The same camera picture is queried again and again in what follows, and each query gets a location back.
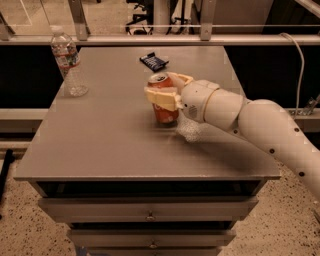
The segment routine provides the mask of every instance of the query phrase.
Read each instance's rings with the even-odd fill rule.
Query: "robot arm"
[[[201,80],[181,93],[184,115],[246,139],[287,165],[320,200],[320,153],[281,106],[250,101]]]

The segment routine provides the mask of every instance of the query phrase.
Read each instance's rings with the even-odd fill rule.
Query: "water bottle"
[[[52,53],[56,59],[64,86],[71,96],[79,97],[88,92],[82,78],[80,56],[72,38],[63,32],[61,26],[52,26]]]

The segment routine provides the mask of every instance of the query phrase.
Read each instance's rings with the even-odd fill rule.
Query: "clear glass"
[[[92,37],[180,36],[200,33],[201,15],[208,11],[202,2],[178,1],[172,24],[156,22],[155,13],[153,22],[143,19],[143,15],[150,14],[148,8],[133,0],[82,0],[82,6]],[[16,35],[52,35],[50,25],[61,25],[67,34],[76,35],[68,0],[0,0],[0,11]],[[158,14],[165,16],[165,12],[162,9]],[[212,12],[212,34],[316,34],[320,30],[319,0],[217,0]]]

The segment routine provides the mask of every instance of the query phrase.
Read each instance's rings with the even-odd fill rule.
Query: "terrazzo floor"
[[[27,182],[12,178],[19,162],[10,166],[0,206],[0,255],[75,256],[68,227],[42,212],[40,196]],[[268,181],[259,192],[258,205],[237,222],[236,238],[219,256],[320,255],[320,224],[312,212],[320,212],[320,205],[286,166],[277,164],[281,179]]]

